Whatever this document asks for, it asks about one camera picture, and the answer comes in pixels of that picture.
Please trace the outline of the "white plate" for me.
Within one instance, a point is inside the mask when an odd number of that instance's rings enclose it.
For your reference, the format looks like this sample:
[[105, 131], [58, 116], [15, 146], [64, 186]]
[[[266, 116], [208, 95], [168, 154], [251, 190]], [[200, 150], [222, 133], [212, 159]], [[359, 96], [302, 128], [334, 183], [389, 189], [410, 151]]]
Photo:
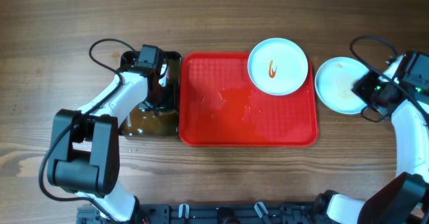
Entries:
[[331, 58], [323, 63], [316, 73], [316, 93], [329, 109], [345, 115], [358, 114], [367, 104], [352, 88], [353, 84], [368, 72], [364, 65], [353, 58]]
[[304, 51], [293, 41], [270, 38], [252, 49], [247, 71], [259, 90], [283, 96], [294, 93], [304, 84], [309, 64]]

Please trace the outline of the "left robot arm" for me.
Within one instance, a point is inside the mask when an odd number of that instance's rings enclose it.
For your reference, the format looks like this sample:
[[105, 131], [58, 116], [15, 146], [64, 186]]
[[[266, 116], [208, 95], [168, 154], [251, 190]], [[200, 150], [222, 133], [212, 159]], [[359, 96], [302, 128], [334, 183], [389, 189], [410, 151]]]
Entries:
[[102, 93], [55, 115], [39, 181], [60, 187], [69, 201], [88, 201], [78, 223], [168, 222], [168, 207], [141, 206], [119, 182], [119, 138], [178, 133], [181, 61], [179, 53], [156, 46], [130, 48]]

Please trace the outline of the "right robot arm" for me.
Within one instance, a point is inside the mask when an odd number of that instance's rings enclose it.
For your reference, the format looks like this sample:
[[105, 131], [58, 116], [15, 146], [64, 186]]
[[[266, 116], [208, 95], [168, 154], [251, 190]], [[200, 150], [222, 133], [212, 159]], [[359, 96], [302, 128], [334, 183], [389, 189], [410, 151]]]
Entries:
[[379, 73], [347, 57], [327, 60], [315, 76], [320, 100], [343, 114], [372, 109], [390, 119], [396, 140], [395, 178], [367, 201], [332, 192], [318, 202], [333, 223], [428, 222], [428, 55], [394, 56]]

